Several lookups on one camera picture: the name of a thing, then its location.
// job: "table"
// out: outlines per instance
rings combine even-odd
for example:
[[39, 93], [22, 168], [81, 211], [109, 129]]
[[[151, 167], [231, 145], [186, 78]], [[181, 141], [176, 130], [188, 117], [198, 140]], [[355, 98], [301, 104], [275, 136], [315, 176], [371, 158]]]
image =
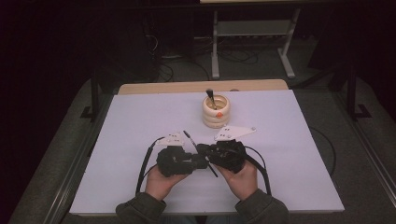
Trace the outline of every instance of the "table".
[[[206, 88], [230, 99], [230, 125], [256, 127], [257, 132], [237, 140], [260, 151], [266, 161], [273, 195], [291, 212], [344, 210], [286, 83], [241, 80], [122, 86], [108, 110], [70, 213], [115, 215], [117, 204], [134, 197], [143, 158], [158, 137], [187, 131], [197, 144], [214, 144], [213, 136], [219, 130], [210, 129], [201, 121]], [[155, 164], [161, 149], [154, 148], [148, 167]], [[184, 149], [195, 150], [188, 141]], [[259, 161], [256, 155], [248, 154]], [[265, 189], [260, 178], [259, 187]], [[168, 206], [164, 213], [177, 215], [231, 214], [237, 203], [225, 180], [221, 176], [215, 178], [209, 169], [194, 171], [165, 200]]]

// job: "black device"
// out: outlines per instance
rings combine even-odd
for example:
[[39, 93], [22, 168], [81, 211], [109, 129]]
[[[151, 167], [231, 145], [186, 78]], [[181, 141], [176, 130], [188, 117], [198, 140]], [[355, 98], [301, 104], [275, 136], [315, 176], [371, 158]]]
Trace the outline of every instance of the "black device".
[[[145, 176], [144, 171], [146, 170], [149, 156], [154, 145], [155, 144], [153, 143], [153, 145], [151, 145], [151, 147], [148, 149], [146, 158], [143, 161], [142, 169], [140, 170], [139, 181], [136, 187], [136, 194], [140, 191], [140, 186]], [[265, 167], [262, 167], [257, 161], [255, 161], [246, 153], [246, 147], [242, 144], [242, 142], [230, 140], [218, 141], [213, 145], [194, 144], [194, 146], [197, 149], [198, 154], [185, 152], [183, 147], [180, 146], [168, 146], [167, 148], [161, 150], [157, 157], [157, 165], [161, 173], [167, 177], [171, 175], [190, 175], [194, 170], [206, 169], [207, 167], [210, 167], [209, 163], [213, 163], [237, 174], [243, 169], [245, 161], [249, 161], [262, 173], [267, 194], [271, 195], [271, 187]], [[216, 172], [212, 168], [211, 170], [215, 176], [217, 176]]]

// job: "ceramic cup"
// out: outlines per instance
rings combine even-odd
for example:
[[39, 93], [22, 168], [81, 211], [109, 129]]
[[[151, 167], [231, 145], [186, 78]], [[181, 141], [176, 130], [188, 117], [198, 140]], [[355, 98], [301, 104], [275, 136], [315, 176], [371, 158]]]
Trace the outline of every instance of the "ceramic cup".
[[214, 95], [216, 109], [209, 97], [202, 102], [203, 121], [209, 128], [222, 128], [230, 120], [230, 101], [223, 95]]

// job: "right hand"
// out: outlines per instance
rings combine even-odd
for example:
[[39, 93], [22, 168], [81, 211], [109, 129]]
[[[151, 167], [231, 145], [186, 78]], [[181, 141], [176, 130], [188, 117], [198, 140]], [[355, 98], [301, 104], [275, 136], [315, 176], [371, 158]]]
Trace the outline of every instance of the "right hand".
[[244, 201], [258, 189], [257, 168], [249, 161], [245, 161], [244, 168], [237, 174], [217, 165], [216, 168], [224, 176], [230, 190], [239, 200]]

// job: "sleeve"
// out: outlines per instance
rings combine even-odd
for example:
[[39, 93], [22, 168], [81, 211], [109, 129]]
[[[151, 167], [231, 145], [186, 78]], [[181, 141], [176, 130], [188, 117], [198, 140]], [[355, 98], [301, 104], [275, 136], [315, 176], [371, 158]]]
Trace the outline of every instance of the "sleeve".
[[286, 205], [261, 189], [239, 202], [235, 209], [247, 224], [289, 223], [289, 210]]
[[131, 201], [121, 203], [116, 213], [122, 223], [151, 224], [158, 223], [160, 215], [166, 207], [164, 201], [159, 202], [147, 193], [138, 193]]

